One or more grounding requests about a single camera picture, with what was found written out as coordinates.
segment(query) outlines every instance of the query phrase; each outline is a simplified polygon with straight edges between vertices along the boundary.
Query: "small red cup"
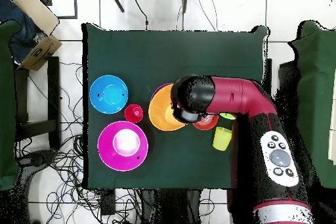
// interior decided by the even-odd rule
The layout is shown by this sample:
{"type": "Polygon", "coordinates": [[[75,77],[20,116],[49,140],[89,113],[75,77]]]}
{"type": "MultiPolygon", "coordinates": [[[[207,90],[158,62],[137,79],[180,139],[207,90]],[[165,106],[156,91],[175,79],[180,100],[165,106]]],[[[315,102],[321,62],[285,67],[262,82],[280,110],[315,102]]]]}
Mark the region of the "small red cup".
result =
{"type": "Polygon", "coordinates": [[[130,104],[125,109],[125,119],[131,123],[138,123],[141,121],[142,117],[144,116],[144,111],[142,110],[141,106],[137,104],[130,104]]]}

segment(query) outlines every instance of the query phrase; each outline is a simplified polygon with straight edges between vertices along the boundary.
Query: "dark green tablecloth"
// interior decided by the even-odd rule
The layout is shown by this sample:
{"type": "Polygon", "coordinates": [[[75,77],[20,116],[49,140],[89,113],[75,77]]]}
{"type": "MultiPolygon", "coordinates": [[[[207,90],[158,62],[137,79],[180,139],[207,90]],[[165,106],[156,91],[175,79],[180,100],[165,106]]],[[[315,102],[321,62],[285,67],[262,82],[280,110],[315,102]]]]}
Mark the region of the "dark green tablecloth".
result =
{"type": "Polygon", "coordinates": [[[16,100],[9,40],[20,30],[21,26],[12,20],[0,25],[0,190],[10,189],[19,172],[14,159],[16,100]]]}
{"type": "Polygon", "coordinates": [[[315,21],[306,21],[299,26],[299,34],[292,42],[302,74],[297,86],[297,127],[321,184],[336,189],[336,166],[328,160],[336,31],[323,29],[315,21]]]}
{"type": "MultiPolygon", "coordinates": [[[[267,34],[263,26],[253,33],[113,32],[84,24],[87,90],[104,74],[121,78],[129,89],[128,104],[139,104],[144,109],[144,118],[138,125],[149,142],[147,158],[135,170],[118,172],[106,167],[97,152],[97,139],[109,123],[124,120],[124,110],[113,115],[101,114],[90,104],[89,95],[85,95],[84,109],[87,102],[89,110],[89,160],[85,166],[88,187],[230,188],[231,150],[229,147],[221,152],[212,147],[215,130],[200,131],[188,125],[177,131],[160,131],[149,121],[148,106],[157,87],[188,74],[261,81],[263,39],[267,34]]],[[[228,122],[220,119],[218,126],[230,127],[228,122]]]]}

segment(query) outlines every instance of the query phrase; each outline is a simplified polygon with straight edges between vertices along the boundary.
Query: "green table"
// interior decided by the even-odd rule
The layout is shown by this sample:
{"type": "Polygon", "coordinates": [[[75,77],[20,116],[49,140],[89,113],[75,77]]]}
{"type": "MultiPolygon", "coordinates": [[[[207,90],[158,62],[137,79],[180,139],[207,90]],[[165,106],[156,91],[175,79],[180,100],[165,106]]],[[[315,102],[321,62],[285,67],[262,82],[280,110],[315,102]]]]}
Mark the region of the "green table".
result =
{"type": "MultiPolygon", "coordinates": [[[[225,152],[212,147],[215,129],[200,131],[187,125],[177,131],[156,129],[149,120],[152,93],[163,83],[188,74],[203,74],[261,81],[263,41],[267,28],[241,32],[144,32],[104,31],[83,24],[83,65],[88,115],[84,135],[88,140],[85,178],[91,189],[113,188],[222,188],[229,189],[230,147],[225,152]],[[139,104],[144,118],[138,124],[145,132],[149,151],[144,163],[133,171],[118,172],[106,167],[97,152],[100,132],[124,120],[123,111],[101,114],[89,100],[93,81],[105,74],[121,78],[129,90],[128,104],[139,104]]],[[[217,125],[230,127],[221,118],[217,125]]]]}

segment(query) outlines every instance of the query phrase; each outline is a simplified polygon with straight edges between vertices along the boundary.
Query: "blue bowl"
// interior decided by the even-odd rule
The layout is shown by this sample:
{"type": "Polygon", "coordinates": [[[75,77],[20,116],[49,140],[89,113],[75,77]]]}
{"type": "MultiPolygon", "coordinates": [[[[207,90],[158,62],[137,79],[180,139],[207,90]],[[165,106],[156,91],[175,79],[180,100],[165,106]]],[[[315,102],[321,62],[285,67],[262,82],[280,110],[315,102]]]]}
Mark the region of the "blue bowl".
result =
{"type": "Polygon", "coordinates": [[[92,83],[89,96],[91,104],[99,112],[114,114],[125,107],[129,93],[123,80],[105,75],[92,83]]]}

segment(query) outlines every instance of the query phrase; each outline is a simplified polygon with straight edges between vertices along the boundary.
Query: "white control panel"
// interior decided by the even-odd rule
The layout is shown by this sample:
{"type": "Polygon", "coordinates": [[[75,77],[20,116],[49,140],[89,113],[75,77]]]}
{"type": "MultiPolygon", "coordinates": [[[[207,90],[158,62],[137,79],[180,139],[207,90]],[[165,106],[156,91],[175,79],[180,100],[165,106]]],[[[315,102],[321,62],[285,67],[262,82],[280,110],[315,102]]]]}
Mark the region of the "white control panel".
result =
{"type": "Polygon", "coordinates": [[[268,131],[261,137],[260,144],[269,178],[284,187],[297,185],[299,176],[284,137],[276,131],[268,131]]]}

